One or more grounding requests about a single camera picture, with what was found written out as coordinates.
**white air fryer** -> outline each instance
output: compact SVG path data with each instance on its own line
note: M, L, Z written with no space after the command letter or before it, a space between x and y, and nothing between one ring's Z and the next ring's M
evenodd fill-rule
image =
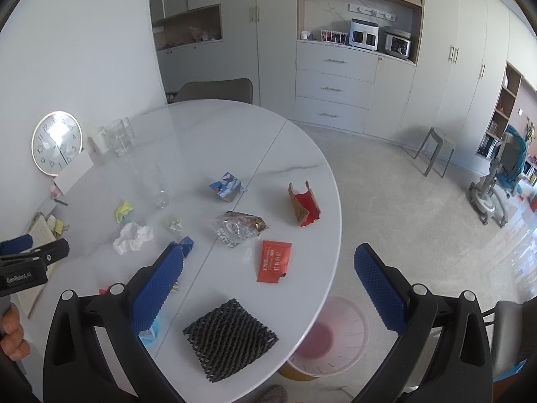
M348 44L376 51L379 45L379 25L363 19L352 19Z

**paper sheet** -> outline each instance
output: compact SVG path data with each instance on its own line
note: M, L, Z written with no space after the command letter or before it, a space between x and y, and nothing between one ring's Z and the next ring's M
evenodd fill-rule
M36 214L36 216L32 220L30 228L28 229L28 233L32 236L33 239L32 248L40 247L41 245L49 244L50 242L54 242L56 240L54 234L50 231L47 225L45 217L43 217L41 213ZM56 265L57 262L47 268L48 278L50 278L50 276L54 272L54 268ZM37 298L39 297L39 294L41 294L41 291L44 287L45 285L34 286L33 288L25 289L18 293L20 306L26 316L30 316L30 312L36 304Z

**human hand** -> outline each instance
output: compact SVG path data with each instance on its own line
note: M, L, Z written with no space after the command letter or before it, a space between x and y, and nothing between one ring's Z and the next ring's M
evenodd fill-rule
M6 333L0 340L0 347L12 361L20 361L30 354L30 345L24 340L24 330L20 325L19 311L13 303L1 318L0 329Z

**stool leg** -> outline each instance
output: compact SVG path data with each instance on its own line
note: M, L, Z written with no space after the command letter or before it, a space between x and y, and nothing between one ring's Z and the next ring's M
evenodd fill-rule
M420 149L418 150L418 152L416 153L416 155L414 156L414 159L417 159L418 158L418 154L421 153L421 151L423 150L423 147L425 147L425 143L427 142L427 140L429 139L429 136L431 135L431 131L433 129L430 129L429 132L427 133L427 136L425 137L425 139L423 140L423 144L422 146L420 147Z
M433 168L433 164L434 162L436 162L436 158L438 157L438 154L440 153L440 150L442 149L442 145L444 145L444 141L439 142L437 144L436 149L434 149L433 157L431 157L431 162L429 163L429 166L425 170L425 175L424 175L425 177L429 175L431 168Z
M449 159L447 160L447 164L446 164L446 168L444 170L444 174L442 174L442 179L446 175L447 167L449 167L449 163L451 162L451 157L453 156L454 151L455 151L455 149L451 150L451 153L449 154Z

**gray chair backrest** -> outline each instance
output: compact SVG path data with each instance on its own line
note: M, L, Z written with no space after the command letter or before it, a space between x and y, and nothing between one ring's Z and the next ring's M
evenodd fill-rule
M517 139L510 133L507 133L506 135L507 141L504 142L505 148L500 158L501 173L503 175L511 177L516 173L515 169L517 167L518 158L520 156L520 144L518 143Z
M253 103L253 85L249 79L190 82L184 85L175 103L190 100L232 100Z

